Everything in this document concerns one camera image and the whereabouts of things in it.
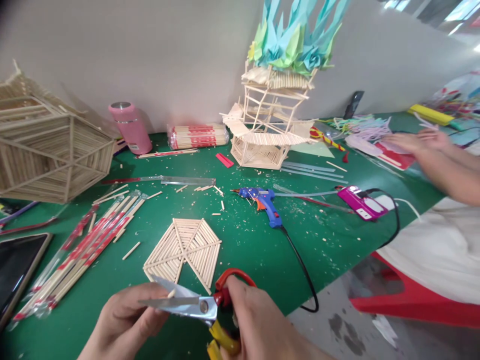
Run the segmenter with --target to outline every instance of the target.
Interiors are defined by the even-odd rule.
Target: hand
[[[417,137],[430,149],[443,150],[452,145],[449,136],[439,130],[424,129],[418,132]]]
[[[240,328],[241,353],[235,359],[331,359],[295,330],[265,291],[233,275],[225,286]],[[221,354],[231,359],[223,348]]]
[[[412,154],[427,148],[426,143],[419,139],[416,134],[410,133],[394,133],[384,136],[382,141],[397,145]]]
[[[165,298],[168,291],[150,282],[113,295],[101,310],[78,360],[133,360],[150,336],[156,335],[168,313],[145,307],[139,300]]]

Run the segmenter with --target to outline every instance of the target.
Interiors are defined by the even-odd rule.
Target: red eraser
[[[217,158],[218,160],[220,160],[221,163],[222,163],[223,165],[225,165],[227,168],[231,168],[231,167],[234,165],[234,163],[233,163],[232,161],[230,161],[229,159],[227,159],[227,158],[225,157],[225,155],[223,155],[223,154],[221,154],[221,153],[218,153],[218,154],[215,155],[215,156],[216,156],[216,158]]]

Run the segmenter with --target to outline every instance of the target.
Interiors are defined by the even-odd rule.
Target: red plastic chair
[[[381,272],[385,280],[401,280],[404,291],[393,295],[350,299],[360,312],[389,315],[452,326],[480,328],[480,305],[456,302],[413,281],[377,252],[371,254],[390,269]]]

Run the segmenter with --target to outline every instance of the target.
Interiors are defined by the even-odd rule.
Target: white cloth
[[[480,207],[445,198],[377,252],[445,298],[480,305]]]

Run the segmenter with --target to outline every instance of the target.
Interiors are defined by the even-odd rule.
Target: white wall
[[[150,131],[170,118],[220,121],[242,93],[240,76],[263,0],[17,0],[0,25],[0,78],[12,58],[31,78],[94,121],[132,101]],[[408,14],[352,0],[299,117],[400,111],[476,68],[479,54]]]

